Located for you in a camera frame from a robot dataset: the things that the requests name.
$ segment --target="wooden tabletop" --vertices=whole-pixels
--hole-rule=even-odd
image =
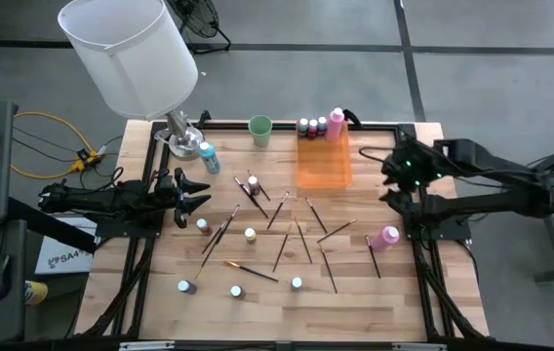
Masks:
[[[121,146],[118,165],[125,168],[123,179],[140,179],[149,143],[151,124],[129,121]],[[442,138],[436,123],[416,124],[418,139],[431,144]],[[140,338],[202,340],[323,340],[323,341],[422,341],[424,324],[416,270],[411,245],[400,243],[376,253],[381,279],[376,276],[364,235],[374,236],[386,225],[399,228],[401,217],[378,197],[384,193],[384,176],[380,164],[357,153],[362,146],[394,145],[389,132],[351,132],[350,153],[353,181],[341,190],[308,190],[297,188],[297,153],[294,132],[273,132],[265,149],[253,146],[246,131],[208,131],[206,138],[214,144],[222,166],[218,175],[209,175],[201,160],[181,162],[171,159],[169,168],[182,167],[194,181],[212,187],[200,194],[212,199],[188,219],[188,227],[175,226],[171,212],[165,216],[162,236],[157,240],[146,291]],[[156,152],[160,159],[162,145]],[[272,198],[258,201],[272,216],[281,197],[290,198],[277,219],[266,230],[268,220],[236,186],[238,176],[247,178],[247,169],[258,177]],[[431,184],[430,193],[454,197],[455,185],[449,177]],[[348,220],[357,221],[323,242],[338,293],[334,293],[316,240],[324,232],[305,197],[314,204],[328,230]],[[235,206],[241,209],[227,234],[215,248],[197,281],[203,256],[201,251],[209,237],[203,236],[194,222],[205,218],[216,230]],[[293,218],[297,217],[313,264],[292,228],[279,266],[272,267]],[[252,227],[257,232],[254,245],[246,243],[243,232]],[[113,239],[95,254],[93,268],[82,301],[76,332],[90,327],[104,311],[119,289],[128,247],[127,239]],[[454,242],[439,242],[446,285],[459,309],[475,326],[487,334],[487,325],[470,257]],[[273,283],[226,266],[228,259],[279,279]],[[303,281],[302,292],[291,292],[294,277]],[[177,290],[180,280],[195,282],[198,292],[188,295]],[[229,290],[240,285],[246,291],[243,300],[233,299]],[[436,327],[442,330],[439,304],[432,299]],[[129,299],[127,315],[134,306]],[[130,318],[126,317],[126,326]]]

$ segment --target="gray floor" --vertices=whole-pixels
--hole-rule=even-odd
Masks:
[[[241,44],[398,45],[390,0],[214,0],[222,29]],[[63,40],[56,15],[63,0],[0,1],[0,38]],[[404,0],[414,45],[554,47],[554,0]],[[192,41],[200,41],[190,36]],[[340,105],[370,121],[413,121],[401,54],[235,51],[196,58],[197,88],[183,109],[217,119],[320,116]],[[446,137],[473,138],[493,153],[529,162],[554,152],[554,56],[415,55],[427,121]],[[94,147],[122,133],[125,120],[103,103],[71,50],[0,49],[0,100],[20,110],[57,114],[84,132]],[[18,126],[81,147],[58,124],[23,118]],[[60,157],[27,136],[16,135]],[[14,163],[53,174],[65,164],[15,146]],[[106,160],[105,172],[114,167]],[[102,183],[89,175],[87,185]],[[14,175],[12,195],[35,205],[48,182]],[[72,177],[70,184],[77,179]],[[484,190],[463,183],[460,195]],[[554,253],[539,220],[493,214],[472,224],[481,293],[492,336],[554,345],[554,284],[533,275],[554,269]],[[31,335],[62,336],[76,296],[30,313]]]

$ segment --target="small paint jar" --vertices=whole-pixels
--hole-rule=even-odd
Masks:
[[[245,291],[240,286],[233,286],[229,290],[229,293],[231,293],[231,297],[237,298],[237,299],[243,299],[245,298]]]
[[[386,226],[371,241],[371,247],[376,252],[382,252],[398,243],[400,234],[393,226]]]
[[[247,241],[247,244],[254,244],[256,239],[256,231],[253,228],[247,228],[245,230],[245,240]]]
[[[327,118],[318,118],[318,137],[323,137],[327,132]]]
[[[197,293],[197,286],[188,281],[180,281],[178,290],[182,293],[195,294]]]
[[[303,289],[303,280],[299,277],[294,277],[292,282],[290,283],[290,290],[293,292],[298,292],[301,289]]]
[[[257,182],[257,178],[254,176],[250,176],[247,180],[247,183],[249,184],[249,192],[251,195],[258,195],[259,194],[259,183]]]
[[[309,127],[309,121],[307,121],[307,118],[299,119],[297,123],[298,137],[307,137],[308,127]]]
[[[203,235],[210,235],[212,234],[212,228],[208,224],[208,221],[204,218],[199,218],[197,220],[197,228],[201,231]]]
[[[309,128],[307,129],[307,138],[313,140],[318,135],[318,121],[309,121]]]

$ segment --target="fan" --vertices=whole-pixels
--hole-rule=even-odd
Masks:
[[[227,41],[224,48],[198,51],[196,44],[188,46],[194,55],[203,55],[219,51],[229,51],[231,41],[218,27],[218,14],[211,0],[168,0],[169,5],[181,19],[179,33],[188,27],[202,38],[213,38],[219,33]]]

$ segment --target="pink paint bottle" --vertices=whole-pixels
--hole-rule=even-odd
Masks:
[[[400,235],[398,229],[393,226],[386,226],[371,241],[371,246],[376,252],[382,252],[398,243]]]
[[[325,139],[327,141],[336,141],[339,139],[339,132],[342,130],[344,112],[342,112],[341,108],[336,108],[329,114],[327,120],[327,133],[325,134]]]

